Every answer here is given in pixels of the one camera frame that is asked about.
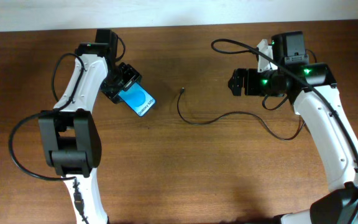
wooden table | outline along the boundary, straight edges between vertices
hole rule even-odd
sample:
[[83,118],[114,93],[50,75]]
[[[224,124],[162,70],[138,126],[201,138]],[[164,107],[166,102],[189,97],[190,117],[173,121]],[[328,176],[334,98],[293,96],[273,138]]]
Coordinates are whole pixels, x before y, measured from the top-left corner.
[[[98,182],[112,222],[206,223],[271,217],[310,207],[328,193],[323,165],[307,130],[279,141],[250,116],[235,115],[209,126],[184,123],[228,111],[256,113],[281,136],[291,136],[299,117],[286,103],[276,111],[261,97],[232,96],[227,81],[235,68],[255,68],[255,56],[223,55],[214,39],[249,45],[291,30],[303,30],[307,48],[333,71],[347,117],[358,137],[358,21],[286,22],[114,29],[125,41],[124,62],[142,75],[157,106],[139,118],[125,104],[98,96],[93,118],[103,144]],[[60,182],[22,173],[11,161],[7,137],[22,118],[54,105],[50,77],[57,59],[96,31],[51,30],[0,33],[0,223],[74,223],[69,194]],[[238,49],[220,45],[228,50]],[[61,95],[73,60],[59,69]],[[272,106],[281,99],[269,99]],[[14,141],[28,169],[55,175],[45,163],[36,121]]]

green led indicator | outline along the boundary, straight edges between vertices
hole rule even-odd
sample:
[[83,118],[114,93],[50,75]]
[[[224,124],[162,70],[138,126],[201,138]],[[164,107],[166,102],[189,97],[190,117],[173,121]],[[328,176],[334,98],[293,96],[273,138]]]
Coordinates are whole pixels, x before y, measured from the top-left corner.
[[305,74],[307,74],[307,75],[309,75],[309,73],[311,72],[311,70],[310,70],[310,69],[304,69],[303,71],[304,71],[304,72],[305,72]]

wooden surface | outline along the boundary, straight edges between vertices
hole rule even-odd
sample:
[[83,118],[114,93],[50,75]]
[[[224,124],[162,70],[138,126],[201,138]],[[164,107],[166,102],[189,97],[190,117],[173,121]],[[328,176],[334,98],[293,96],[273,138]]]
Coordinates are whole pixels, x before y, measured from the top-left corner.
[[[281,136],[291,136],[298,117],[286,103],[277,111],[260,97],[234,97],[227,81],[235,68],[255,68],[253,55],[213,52],[214,39],[257,45],[261,39],[303,30],[305,44],[328,63],[338,82],[347,117],[358,137],[358,21],[291,22],[225,26],[115,29],[127,45],[124,62],[142,75],[157,106],[139,118],[125,104],[99,94],[93,117],[103,144],[98,182],[112,222],[206,223],[296,212],[328,193],[314,142],[304,130],[293,141],[273,138],[249,116],[235,115],[209,126],[190,126],[234,110],[261,116]],[[25,116],[54,105],[50,77],[55,62],[95,30],[0,33],[0,223],[74,223],[62,183],[23,174],[7,150],[11,128]],[[228,50],[236,47],[220,45]],[[62,63],[61,95],[73,71]],[[269,99],[274,105],[281,99]],[[16,136],[18,159],[28,169],[54,175],[45,163],[36,121]]]

white background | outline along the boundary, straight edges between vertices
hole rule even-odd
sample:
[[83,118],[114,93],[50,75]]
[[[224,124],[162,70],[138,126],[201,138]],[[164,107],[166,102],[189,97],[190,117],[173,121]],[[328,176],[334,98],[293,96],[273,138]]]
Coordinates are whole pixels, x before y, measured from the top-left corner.
[[0,0],[0,31],[358,19],[358,0]]

green light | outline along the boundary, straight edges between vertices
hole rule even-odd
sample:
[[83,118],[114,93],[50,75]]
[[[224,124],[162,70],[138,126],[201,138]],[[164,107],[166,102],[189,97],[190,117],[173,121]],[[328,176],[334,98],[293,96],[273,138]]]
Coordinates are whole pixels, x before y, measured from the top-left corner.
[[305,74],[307,74],[307,75],[309,75],[309,73],[311,72],[311,70],[310,70],[310,69],[304,69],[303,71],[304,71],[304,72],[305,72]]

